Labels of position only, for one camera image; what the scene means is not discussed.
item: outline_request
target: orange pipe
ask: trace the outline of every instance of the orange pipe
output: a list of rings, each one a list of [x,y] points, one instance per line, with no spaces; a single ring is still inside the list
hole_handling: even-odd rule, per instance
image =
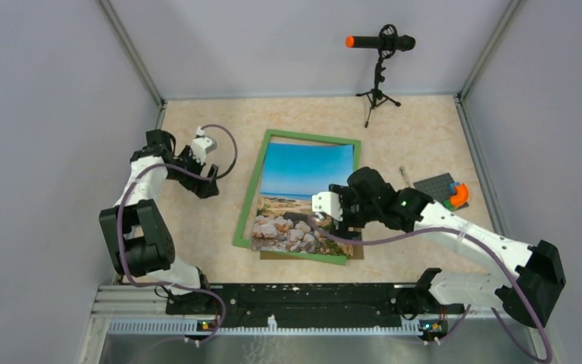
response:
[[[459,186],[454,186],[454,191],[456,194],[449,197],[449,203],[454,206],[455,209],[463,206],[470,198],[470,190],[465,184],[460,184]]]

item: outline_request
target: white wall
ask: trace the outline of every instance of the white wall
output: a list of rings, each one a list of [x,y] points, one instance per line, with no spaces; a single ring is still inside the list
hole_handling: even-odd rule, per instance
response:
[[[509,0],[112,3],[162,96],[188,99],[368,91],[377,52],[347,49],[345,37],[384,24],[416,38],[386,62],[384,91],[456,93]]]
[[[94,0],[0,1],[0,363],[76,360],[155,116]]]
[[[468,109],[514,238],[560,249],[550,323],[582,363],[582,1],[526,2]]]

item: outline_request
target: table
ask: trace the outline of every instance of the table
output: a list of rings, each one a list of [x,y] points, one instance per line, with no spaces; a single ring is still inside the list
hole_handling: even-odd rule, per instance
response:
[[[158,207],[173,236],[177,255],[217,283],[352,283],[416,281],[426,268],[476,272],[479,266],[431,243],[427,236],[366,246],[365,259],[331,265],[305,260],[260,260],[259,252],[234,247],[233,233],[255,159],[267,129],[317,133],[362,141],[360,166],[377,169],[395,189],[449,172],[470,189],[470,207],[458,214],[491,229],[483,194],[452,96],[397,96],[402,106],[383,105],[363,128],[368,101],[355,97],[217,99],[169,101],[162,128],[177,138],[179,152],[197,126],[222,124],[236,137],[239,158],[218,182],[220,195],[200,200],[177,182],[167,181]],[[207,163],[229,165],[233,148],[221,130],[210,130],[219,147]],[[366,240],[400,234],[371,223]]]

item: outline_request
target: picture frame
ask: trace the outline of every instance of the picture frame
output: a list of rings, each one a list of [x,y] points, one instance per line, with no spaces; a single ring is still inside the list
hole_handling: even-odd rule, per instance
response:
[[[264,133],[264,139],[260,146],[260,151],[258,153],[258,158],[255,160],[255,167],[251,174],[251,179],[249,180],[249,186],[246,189],[246,197],[244,203],[242,204],[242,209],[239,212],[239,218],[237,222],[237,228],[235,234],[233,235],[233,245],[240,248],[250,249],[251,240],[250,238],[245,238],[244,233],[246,231],[246,226],[249,220],[249,213],[251,212],[253,206],[253,200],[256,193],[258,192],[258,184],[261,178],[262,169],[264,166],[264,157],[267,154],[267,148],[269,143],[273,138],[282,138],[287,140],[299,140],[303,142],[314,142],[314,143],[324,143],[333,144],[336,146],[351,145],[353,146],[353,170],[358,169],[360,162],[360,149],[361,141],[347,138],[340,138],[337,136],[325,136],[309,133],[298,133],[294,131],[285,131],[278,129],[267,129]],[[291,253],[291,252],[276,252],[276,254],[286,255],[298,259],[309,259],[318,262],[326,262],[337,265],[345,265],[347,262],[347,257],[345,256],[326,256],[320,254],[301,254],[301,253]]]

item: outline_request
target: beach photo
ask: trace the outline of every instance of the beach photo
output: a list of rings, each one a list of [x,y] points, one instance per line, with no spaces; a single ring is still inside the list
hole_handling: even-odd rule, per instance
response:
[[[352,146],[271,143],[267,148],[258,195],[251,249],[351,256],[353,246],[336,243],[306,223],[311,196],[346,185],[353,172]],[[330,217],[317,221],[330,231]]]

